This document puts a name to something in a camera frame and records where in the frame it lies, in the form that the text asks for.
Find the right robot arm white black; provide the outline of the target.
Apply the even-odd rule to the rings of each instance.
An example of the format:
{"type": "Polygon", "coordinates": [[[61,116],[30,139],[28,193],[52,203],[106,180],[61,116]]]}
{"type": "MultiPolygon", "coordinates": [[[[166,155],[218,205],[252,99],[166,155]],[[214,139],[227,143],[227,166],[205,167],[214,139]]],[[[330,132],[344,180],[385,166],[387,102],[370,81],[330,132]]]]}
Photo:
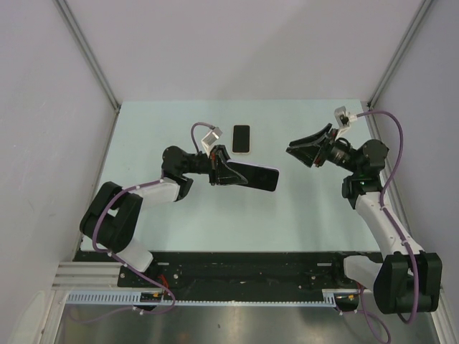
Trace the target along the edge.
{"type": "Polygon", "coordinates": [[[339,130],[327,125],[316,134],[290,142],[286,151],[308,167],[328,161],[349,171],[341,194],[369,227],[382,254],[381,263],[363,255],[345,258],[332,267],[332,282],[348,287],[355,281],[368,288],[386,315],[436,311],[443,264],[438,254],[426,252],[409,235],[384,200],[380,172],[388,147],[371,139],[355,149],[339,137],[339,130]]]}

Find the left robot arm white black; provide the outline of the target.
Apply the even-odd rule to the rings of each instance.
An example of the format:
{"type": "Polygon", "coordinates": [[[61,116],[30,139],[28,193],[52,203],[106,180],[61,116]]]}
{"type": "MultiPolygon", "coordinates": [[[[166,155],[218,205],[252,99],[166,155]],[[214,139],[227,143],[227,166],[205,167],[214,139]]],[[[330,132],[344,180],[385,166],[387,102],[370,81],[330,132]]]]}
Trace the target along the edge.
{"type": "Polygon", "coordinates": [[[188,173],[205,174],[211,185],[246,186],[249,178],[237,170],[223,145],[211,153],[187,153],[170,146],[162,154],[158,180],[123,188],[105,182],[80,222],[80,232],[92,240],[93,249],[109,254],[121,264],[134,268],[133,277],[141,285],[153,285],[158,268],[151,264],[153,255],[134,238],[141,210],[156,204],[173,203],[187,196],[193,180],[188,173]]]}

